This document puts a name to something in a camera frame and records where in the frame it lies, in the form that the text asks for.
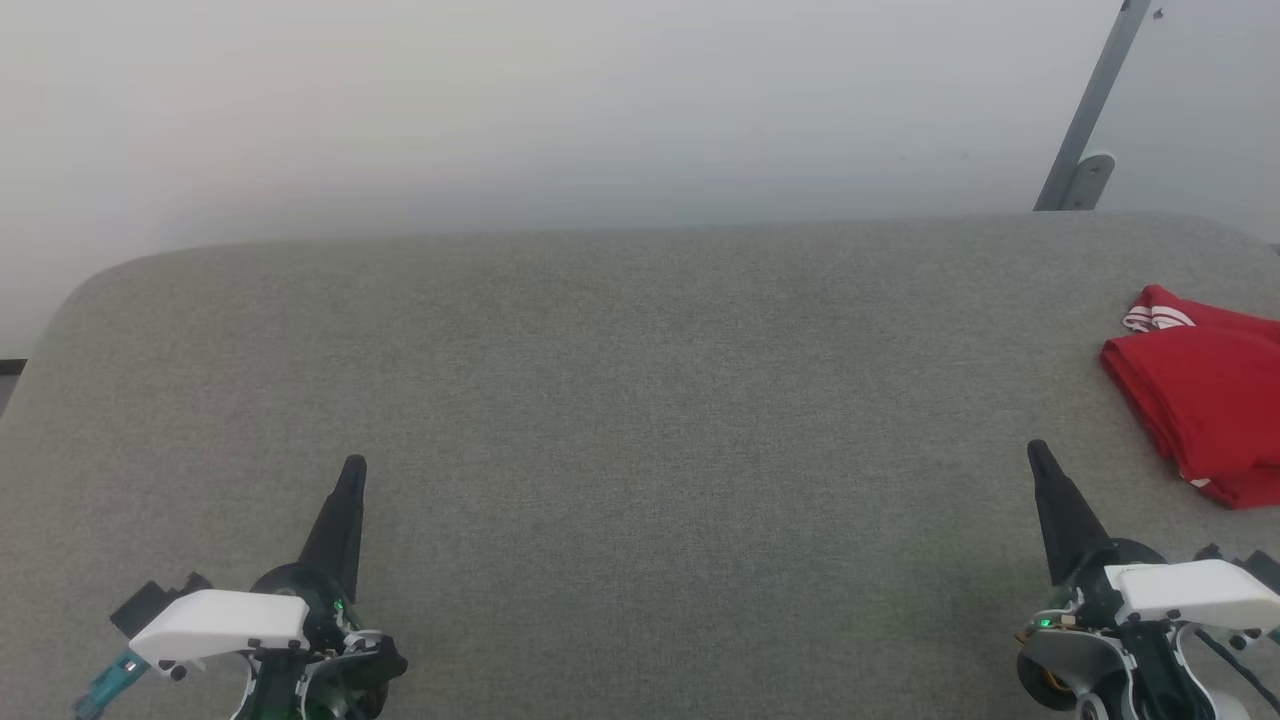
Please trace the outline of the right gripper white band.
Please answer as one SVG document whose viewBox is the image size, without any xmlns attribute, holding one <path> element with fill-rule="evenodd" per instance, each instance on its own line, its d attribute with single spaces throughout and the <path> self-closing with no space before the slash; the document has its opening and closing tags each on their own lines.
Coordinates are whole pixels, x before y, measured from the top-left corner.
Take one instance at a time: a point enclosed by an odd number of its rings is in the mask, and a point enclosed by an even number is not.
<svg viewBox="0 0 1280 720">
<path fill-rule="evenodd" d="M 1190 561 L 1169 562 L 1135 541 L 1111 541 L 1048 445 L 1030 441 L 1027 456 L 1050 583 L 1056 587 L 1044 612 L 1047 628 L 1112 630 L 1170 621 L 1277 629 L 1275 557 L 1257 550 L 1225 559 L 1210 544 Z"/>
</svg>

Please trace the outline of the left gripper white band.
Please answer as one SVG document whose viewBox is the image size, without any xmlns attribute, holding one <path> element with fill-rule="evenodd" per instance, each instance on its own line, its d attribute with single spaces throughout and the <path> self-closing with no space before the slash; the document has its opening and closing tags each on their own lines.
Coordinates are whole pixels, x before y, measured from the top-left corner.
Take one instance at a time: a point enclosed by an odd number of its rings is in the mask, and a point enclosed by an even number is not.
<svg viewBox="0 0 1280 720">
<path fill-rule="evenodd" d="M 298 562 L 274 568 L 250 591 L 179 594 L 128 642 L 165 673 L 225 653 L 307 650 L 340 653 L 355 614 L 367 462 L 349 455 L 308 533 Z"/>
</svg>

